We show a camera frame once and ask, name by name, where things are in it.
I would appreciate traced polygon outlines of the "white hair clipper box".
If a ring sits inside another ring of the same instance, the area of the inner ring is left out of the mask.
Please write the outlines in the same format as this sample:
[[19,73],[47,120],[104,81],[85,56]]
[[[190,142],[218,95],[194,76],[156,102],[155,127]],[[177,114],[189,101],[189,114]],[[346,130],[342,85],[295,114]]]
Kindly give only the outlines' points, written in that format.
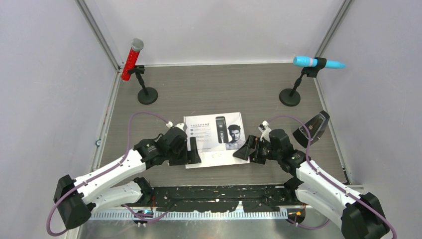
[[186,134],[196,139],[200,163],[188,164],[186,169],[249,164],[249,159],[233,157],[246,142],[240,112],[215,115],[186,116]]

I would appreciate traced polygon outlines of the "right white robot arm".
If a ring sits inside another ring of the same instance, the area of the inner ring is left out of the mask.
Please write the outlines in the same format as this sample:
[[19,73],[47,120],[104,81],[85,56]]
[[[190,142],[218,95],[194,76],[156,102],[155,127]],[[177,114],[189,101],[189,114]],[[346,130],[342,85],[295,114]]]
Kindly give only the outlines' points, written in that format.
[[233,156],[258,164],[277,161],[292,175],[284,183],[285,200],[313,207],[336,224],[346,239],[380,239],[391,232],[375,195],[361,194],[329,176],[304,152],[294,149],[282,129],[271,130],[265,137],[249,136]]

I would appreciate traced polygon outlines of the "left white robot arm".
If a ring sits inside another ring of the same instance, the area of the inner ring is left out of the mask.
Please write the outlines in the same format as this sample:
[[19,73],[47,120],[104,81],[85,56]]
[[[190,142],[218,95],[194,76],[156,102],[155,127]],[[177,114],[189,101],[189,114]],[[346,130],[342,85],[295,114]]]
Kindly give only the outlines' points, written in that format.
[[53,201],[66,229],[74,229],[92,214],[123,204],[147,206],[154,191],[145,178],[116,186],[122,180],[168,161],[170,166],[200,163],[197,141],[187,136],[179,124],[154,139],[143,139],[122,157],[75,179],[58,180]]

